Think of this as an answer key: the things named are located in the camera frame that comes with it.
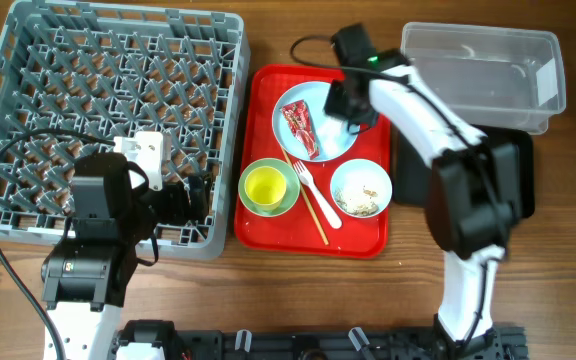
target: white bowl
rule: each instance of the white bowl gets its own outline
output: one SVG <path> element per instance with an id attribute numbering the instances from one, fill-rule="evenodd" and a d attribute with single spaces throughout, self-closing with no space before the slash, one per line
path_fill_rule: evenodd
<path id="1" fill-rule="evenodd" d="M 360 216 L 346 212 L 337 203 L 337 191 L 344 189 L 351 184 L 359 189 L 375 191 L 377 195 L 372 199 L 377 205 L 377 211 L 367 215 Z M 335 170 L 330 179 L 330 194 L 335 201 L 335 205 L 346 215 L 356 218 L 370 218 L 378 215 L 390 204 L 392 197 L 392 182 L 388 173 L 378 164 L 365 159 L 354 159 L 346 161 Z"/>

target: clear plastic container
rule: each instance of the clear plastic container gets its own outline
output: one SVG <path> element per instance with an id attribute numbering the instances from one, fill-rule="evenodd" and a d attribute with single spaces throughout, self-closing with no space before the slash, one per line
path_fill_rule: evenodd
<path id="1" fill-rule="evenodd" d="M 471 124 L 542 134 L 566 108 L 561 50 L 551 32 L 408 23 L 401 50 Z"/>

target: white label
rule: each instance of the white label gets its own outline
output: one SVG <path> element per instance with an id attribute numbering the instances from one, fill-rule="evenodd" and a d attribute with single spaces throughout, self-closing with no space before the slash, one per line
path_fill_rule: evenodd
<path id="1" fill-rule="evenodd" d="M 537 100 L 539 106 L 557 95 L 557 69 L 552 58 L 537 70 Z"/>

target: red tray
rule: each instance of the red tray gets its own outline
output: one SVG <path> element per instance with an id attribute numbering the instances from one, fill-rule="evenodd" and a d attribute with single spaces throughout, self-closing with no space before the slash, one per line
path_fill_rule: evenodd
<path id="1" fill-rule="evenodd" d="M 257 72 L 252 82 L 248 124 L 243 149 L 241 172 L 253 161 L 262 158 L 284 160 L 281 147 L 272 131 L 272 112 L 275 104 L 291 87 L 307 81 L 341 79 L 340 71 L 303 66 L 269 65 Z M 386 246 L 388 239 L 388 209 L 376 217 L 356 219 L 339 210 L 330 194 L 330 178 L 334 171 L 351 159 L 368 159 L 390 167 L 390 124 L 380 119 L 375 128 L 359 135 L 355 144 L 342 156 L 324 163 L 306 163 L 315 183 L 343 223 L 335 230 L 326 221 L 312 193 L 308 198 L 319 218 L 330 245 L 324 245 L 305 201 L 299 200 L 283 215 L 274 218 L 256 216 L 237 198 L 235 234 L 239 241 L 255 249 L 289 251 L 328 256 L 371 258 Z"/>

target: cup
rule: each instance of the cup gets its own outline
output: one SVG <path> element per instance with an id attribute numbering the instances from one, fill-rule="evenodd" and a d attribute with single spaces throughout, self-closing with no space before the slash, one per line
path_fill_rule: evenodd
<path id="1" fill-rule="evenodd" d="M 276 209 L 286 195 L 286 179 L 277 169 L 261 166 L 246 177 L 246 196 L 263 211 Z"/>

